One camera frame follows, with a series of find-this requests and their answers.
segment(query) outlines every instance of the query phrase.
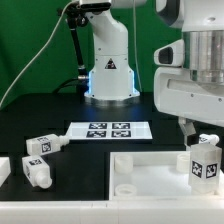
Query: white block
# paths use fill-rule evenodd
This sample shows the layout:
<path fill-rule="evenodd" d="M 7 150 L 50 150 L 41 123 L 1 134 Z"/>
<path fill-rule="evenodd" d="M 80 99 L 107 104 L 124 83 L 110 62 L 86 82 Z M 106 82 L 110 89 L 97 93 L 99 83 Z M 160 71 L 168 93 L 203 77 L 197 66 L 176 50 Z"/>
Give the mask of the white block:
<path fill-rule="evenodd" d="M 11 173 L 10 161 L 8 157 L 0 158 L 0 187 Z"/>
<path fill-rule="evenodd" d="M 49 188 L 52 184 L 50 168 L 40 156 L 22 158 L 23 172 L 33 187 Z"/>

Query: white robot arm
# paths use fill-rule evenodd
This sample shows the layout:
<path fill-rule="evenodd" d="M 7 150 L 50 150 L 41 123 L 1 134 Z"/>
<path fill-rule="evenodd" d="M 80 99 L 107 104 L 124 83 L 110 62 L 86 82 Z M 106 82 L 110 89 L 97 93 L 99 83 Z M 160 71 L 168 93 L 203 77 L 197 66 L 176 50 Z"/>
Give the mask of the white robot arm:
<path fill-rule="evenodd" d="M 133 0 L 80 0 L 79 7 L 87 10 L 94 37 L 95 66 L 89 72 L 88 103 L 100 106 L 120 106 L 136 102 L 134 72 L 128 64 L 128 31 L 113 19 L 110 7 L 133 7 Z M 142 5 L 146 0 L 136 1 Z"/>
<path fill-rule="evenodd" d="M 171 1 L 157 0 L 157 8 Z M 224 127 L 224 1 L 181 1 L 183 39 L 155 52 L 162 66 L 155 104 L 161 112 Z"/>

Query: green backdrop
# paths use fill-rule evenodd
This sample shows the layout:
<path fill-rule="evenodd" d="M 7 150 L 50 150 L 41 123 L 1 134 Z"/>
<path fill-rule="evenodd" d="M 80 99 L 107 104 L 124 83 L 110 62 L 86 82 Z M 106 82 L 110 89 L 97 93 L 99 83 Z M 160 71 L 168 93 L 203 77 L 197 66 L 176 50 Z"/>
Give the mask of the green backdrop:
<path fill-rule="evenodd" d="M 0 1 L 0 99 L 23 67 L 48 40 L 57 20 L 56 9 L 69 0 L 1 0 Z M 163 24 L 154 12 L 154 0 L 136 9 L 139 71 L 143 91 L 153 91 L 157 48 L 180 38 L 180 31 Z M 112 15 L 129 30 L 129 64 L 134 60 L 133 10 L 116 9 Z M 94 52 L 91 26 L 78 30 L 84 62 L 93 67 Z M 52 92 L 63 81 L 77 76 L 77 63 L 70 31 L 61 23 L 53 41 L 24 73 L 10 92 L 4 105 L 27 93 Z M 63 90 L 72 92 L 74 88 Z"/>

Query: white container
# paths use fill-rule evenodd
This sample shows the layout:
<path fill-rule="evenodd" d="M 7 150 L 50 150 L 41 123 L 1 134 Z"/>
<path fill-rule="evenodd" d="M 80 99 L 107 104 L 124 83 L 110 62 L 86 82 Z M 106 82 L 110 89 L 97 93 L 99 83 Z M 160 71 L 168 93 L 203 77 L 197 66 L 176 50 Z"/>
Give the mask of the white container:
<path fill-rule="evenodd" d="M 67 144 L 69 144 L 69 137 L 55 134 L 26 140 L 27 153 L 31 156 L 58 152 Z"/>
<path fill-rule="evenodd" d="M 133 157 L 133 171 L 121 174 L 115 170 L 115 158 L 119 155 Z M 122 152 L 111 153 L 110 158 L 110 200 L 191 200 L 191 186 L 189 186 L 189 172 L 180 172 L 176 169 L 178 155 L 188 155 L 189 152 Z M 220 171 L 220 183 L 215 191 L 217 199 L 224 196 L 224 175 Z M 136 196 L 126 197 L 117 195 L 115 189 L 122 184 L 133 185 L 137 188 Z"/>
<path fill-rule="evenodd" d="M 40 156 L 22 158 L 23 172 L 33 187 L 49 188 L 52 184 L 50 168 Z"/>
<path fill-rule="evenodd" d="M 10 161 L 8 157 L 0 158 L 0 187 L 11 173 Z"/>
<path fill-rule="evenodd" d="M 219 187 L 222 149 L 209 143 L 191 146 L 189 185 L 192 193 L 211 194 Z"/>

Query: black table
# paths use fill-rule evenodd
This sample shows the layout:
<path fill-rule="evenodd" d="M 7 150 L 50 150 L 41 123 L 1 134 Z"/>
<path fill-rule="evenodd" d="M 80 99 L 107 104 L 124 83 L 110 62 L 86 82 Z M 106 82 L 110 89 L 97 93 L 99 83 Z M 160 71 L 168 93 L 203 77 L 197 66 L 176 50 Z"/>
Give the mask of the black table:
<path fill-rule="evenodd" d="M 38 136 L 64 135 L 70 122 L 148 121 L 153 140 L 74 141 L 61 152 L 44 156 L 50 165 L 52 186 L 33 188 L 22 170 L 25 140 Z M 201 133 L 223 129 L 197 124 Z M 86 105 L 77 94 L 29 94 L 19 97 L 0 112 L 0 156 L 9 156 L 12 172 L 0 188 L 0 201 L 107 200 L 109 155 L 122 151 L 185 150 L 177 117 L 159 113 L 153 94 L 144 93 L 141 103 L 123 108 Z"/>

